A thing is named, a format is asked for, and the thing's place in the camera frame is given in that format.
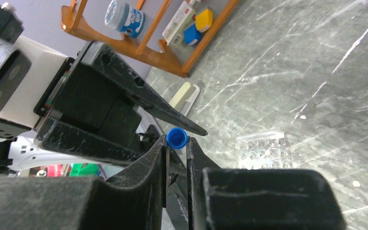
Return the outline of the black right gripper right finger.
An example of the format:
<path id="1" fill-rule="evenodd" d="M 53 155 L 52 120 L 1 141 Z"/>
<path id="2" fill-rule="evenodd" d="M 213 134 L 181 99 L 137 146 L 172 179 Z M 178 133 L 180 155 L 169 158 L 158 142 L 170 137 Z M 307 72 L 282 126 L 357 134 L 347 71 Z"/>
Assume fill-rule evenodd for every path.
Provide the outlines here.
<path id="1" fill-rule="evenodd" d="M 189 229 L 345 230 L 328 181 L 304 169 L 225 169 L 186 145 Z"/>

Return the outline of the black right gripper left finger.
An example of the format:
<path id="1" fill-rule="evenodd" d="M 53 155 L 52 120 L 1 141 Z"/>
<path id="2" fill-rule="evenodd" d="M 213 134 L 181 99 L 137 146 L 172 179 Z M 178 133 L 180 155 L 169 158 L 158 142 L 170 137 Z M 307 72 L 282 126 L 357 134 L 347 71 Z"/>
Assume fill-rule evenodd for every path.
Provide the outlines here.
<path id="1" fill-rule="evenodd" d="M 107 181 L 0 177 L 0 230 L 159 230 L 166 198 L 165 136 Z"/>

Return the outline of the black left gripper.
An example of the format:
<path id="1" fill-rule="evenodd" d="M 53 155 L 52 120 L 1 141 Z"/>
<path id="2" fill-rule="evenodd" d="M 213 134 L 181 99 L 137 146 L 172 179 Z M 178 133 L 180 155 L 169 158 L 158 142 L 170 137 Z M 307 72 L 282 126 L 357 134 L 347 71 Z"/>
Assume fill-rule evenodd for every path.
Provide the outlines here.
<path id="1" fill-rule="evenodd" d="M 135 136 L 141 122 L 135 104 L 166 123 L 208 135 L 174 109 L 109 45 L 89 41 L 77 58 L 66 58 L 37 102 L 34 144 L 85 160 L 127 166 L 144 153 L 102 137 Z"/>

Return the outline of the blue capped test tube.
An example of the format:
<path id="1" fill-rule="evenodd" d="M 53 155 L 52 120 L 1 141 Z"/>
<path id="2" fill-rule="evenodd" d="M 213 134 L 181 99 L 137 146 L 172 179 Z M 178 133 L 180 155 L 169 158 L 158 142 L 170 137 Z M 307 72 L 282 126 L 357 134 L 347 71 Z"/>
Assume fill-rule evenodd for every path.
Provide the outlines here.
<path id="1" fill-rule="evenodd" d="M 182 159 L 186 159 L 186 146 L 189 140 L 188 134 L 182 128 L 172 128 L 166 135 L 169 147 Z"/>

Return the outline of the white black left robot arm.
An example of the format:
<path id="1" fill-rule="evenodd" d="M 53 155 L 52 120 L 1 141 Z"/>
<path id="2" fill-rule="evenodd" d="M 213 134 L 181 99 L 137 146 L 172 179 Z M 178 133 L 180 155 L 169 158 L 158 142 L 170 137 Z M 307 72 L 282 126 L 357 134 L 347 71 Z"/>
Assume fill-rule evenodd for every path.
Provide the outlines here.
<path id="1" fill-rule="evenodd" d="M 0 173 L 56 163 L 129 165 L 153 142 L 137 133 L 141 111 L 207 135 L 123 60 L 179 68 L 169 48 L 147 47 L 169 1 L 142 42 L 116 40 L 90 27 L 83 17 L 86 4 L 74 0 L 61 8 L 63 30 L 86 41 L 75 58 L 23 36 L 15 8 L 0 4 Z"/>

